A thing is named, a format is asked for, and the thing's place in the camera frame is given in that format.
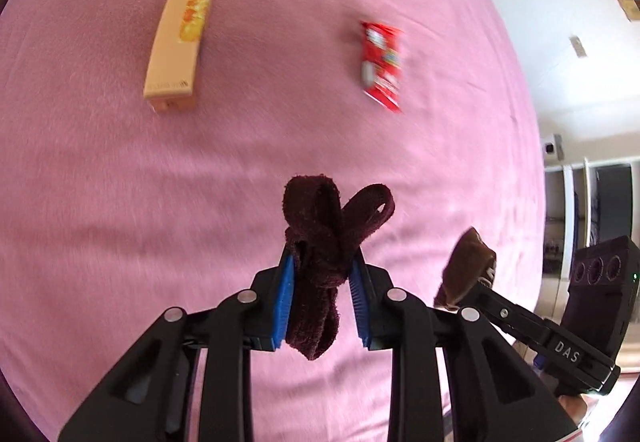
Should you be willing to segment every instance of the maroon scrunchie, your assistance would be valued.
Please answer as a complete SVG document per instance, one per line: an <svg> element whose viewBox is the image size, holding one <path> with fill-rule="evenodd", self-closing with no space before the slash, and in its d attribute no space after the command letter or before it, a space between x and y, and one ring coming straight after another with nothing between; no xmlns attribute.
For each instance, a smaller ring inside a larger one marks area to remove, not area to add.
<svg viewBox="0 0 640 442"><path fill-rule="evenodd" d="M341 209L331 178L298 176L287 184L282 208L296 268L286 341L313 361L338 333L337 288L348 278L360 244L394 213L394 199L388 187L374 184Z"/></svg>

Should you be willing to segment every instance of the red snack packet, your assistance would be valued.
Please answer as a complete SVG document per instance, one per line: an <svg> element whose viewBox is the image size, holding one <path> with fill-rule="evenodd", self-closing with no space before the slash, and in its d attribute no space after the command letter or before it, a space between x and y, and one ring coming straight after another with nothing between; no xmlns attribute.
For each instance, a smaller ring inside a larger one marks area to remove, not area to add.
<svg viewBox="0 0 640 442"><path fill-rule="evenodd" d="M364 92L391 111L400 111L398 78L400 57L397 28L379 23L362 22L364 28L364 57L362 83Z"/></svg>

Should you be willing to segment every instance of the yellow box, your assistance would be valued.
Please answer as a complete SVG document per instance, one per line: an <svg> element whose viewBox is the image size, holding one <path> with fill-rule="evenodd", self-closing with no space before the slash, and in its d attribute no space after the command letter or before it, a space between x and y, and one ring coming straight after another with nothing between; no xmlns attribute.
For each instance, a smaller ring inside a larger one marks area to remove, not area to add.
<svg viewBox="0 0 640 442"><path fill-rule="evenodd" d="M166 0L143 91L156 112L196 105L193 81L209 5L210 0Z"/></svg>

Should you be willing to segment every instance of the silver screw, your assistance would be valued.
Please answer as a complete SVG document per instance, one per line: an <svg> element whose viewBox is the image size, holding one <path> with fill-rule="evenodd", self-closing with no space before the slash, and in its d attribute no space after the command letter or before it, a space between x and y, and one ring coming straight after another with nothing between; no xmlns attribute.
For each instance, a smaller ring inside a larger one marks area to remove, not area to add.
<svg viewBox="0 0 640 442"><path fill-rule="evenodd" d="M257 298L258 295L253 290L242 290L238 293L238 301L241 303L253 303Z"/></svg>
<svg viewBox="0 0 640 442"><path fill-rule="evenodd" d="M391 301L404 301L406 299L406 292L401 288L392 288L386 293L386 296Z"/></svg>
<svg viewBox="0 0 640 442"><path fill-rule="evenodd" d="M169 308L169 310L164 312L164 320L168 323L175 323L182 319L183 315L182 310L178 307Z"/></svg>
<svg viewBox="0 0 640 442"><path fill-rule="evenodd" d="M475 322L480 318L480 313L475 308L463 308L462 309L462 318L465 321Z"/></svg>

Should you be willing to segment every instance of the pink fabric surface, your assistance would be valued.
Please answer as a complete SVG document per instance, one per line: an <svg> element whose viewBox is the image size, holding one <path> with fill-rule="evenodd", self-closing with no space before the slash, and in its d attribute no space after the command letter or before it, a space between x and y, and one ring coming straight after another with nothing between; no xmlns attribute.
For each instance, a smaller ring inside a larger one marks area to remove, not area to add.
<svg viewBox="0 0 640 442"><path fill-rule="evenodd" d="M474 225L495 289L534 305L538 130L490 0L214 0L200 105L158 116L142 86L164 2L0 16L0 364L48 437L165 308L215 306L277 262L295 174L345 201L387 184L396 214L364 254L427 303ZM404 31L399 115L359 85L361 19ZM386 440L390 355L362 349L346 286L338 309L318 361L254 357L257 441Z"/></svg>

